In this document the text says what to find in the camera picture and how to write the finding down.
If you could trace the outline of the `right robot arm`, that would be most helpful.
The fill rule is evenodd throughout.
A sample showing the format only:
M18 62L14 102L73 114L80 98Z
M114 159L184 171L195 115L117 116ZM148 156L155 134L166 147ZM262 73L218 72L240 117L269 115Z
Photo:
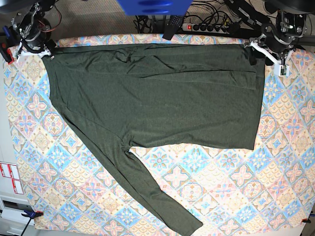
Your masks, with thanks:
M26 8L25 13L16 12ZM0 29L0 55L12 64L16 59L38 55L50 56L56 47L51 33L56 28L45 18L45 13L56 9L55 0L2 0L1 14L16 12L11 26Z

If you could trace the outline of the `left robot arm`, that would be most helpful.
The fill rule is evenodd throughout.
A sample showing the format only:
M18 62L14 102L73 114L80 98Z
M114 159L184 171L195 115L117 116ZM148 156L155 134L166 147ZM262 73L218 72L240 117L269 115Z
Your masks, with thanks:
M315 45L315 36L307 35L306 23L307 17L315 14L313 0L264 0L266 13L277 14L274 23L270 16L258 12L246 0L226 0L224 3L240 22L260 33L254 41L280 61L280 65L285 65L296 46Z

